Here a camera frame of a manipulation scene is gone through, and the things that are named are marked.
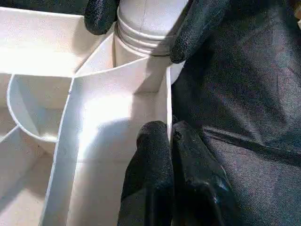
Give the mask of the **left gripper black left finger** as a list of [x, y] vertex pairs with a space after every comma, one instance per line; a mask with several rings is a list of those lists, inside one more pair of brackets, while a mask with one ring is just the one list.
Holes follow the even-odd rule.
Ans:
[[125, 172], [119, 226], [169, 226], [173, 218], [174, 171], [162, 121], [144, 124]]

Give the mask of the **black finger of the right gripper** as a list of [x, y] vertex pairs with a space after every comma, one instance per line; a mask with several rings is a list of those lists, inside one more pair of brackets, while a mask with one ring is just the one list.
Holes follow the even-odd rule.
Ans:
[[188, 0], [168, 33], [171, 62], [189, 59], [231, 11], [232, 0]]
[[89, 0], [84, 13], [86, 29], [93, 35], [108, 32], [117, 19], [120, 0]]

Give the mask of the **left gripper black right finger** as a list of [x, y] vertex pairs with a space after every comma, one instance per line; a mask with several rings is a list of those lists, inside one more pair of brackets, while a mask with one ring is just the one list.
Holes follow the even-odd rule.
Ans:
[[177, 226], [236, 226], [238, 205], [221, 164], [185, 121], [173, 125]]

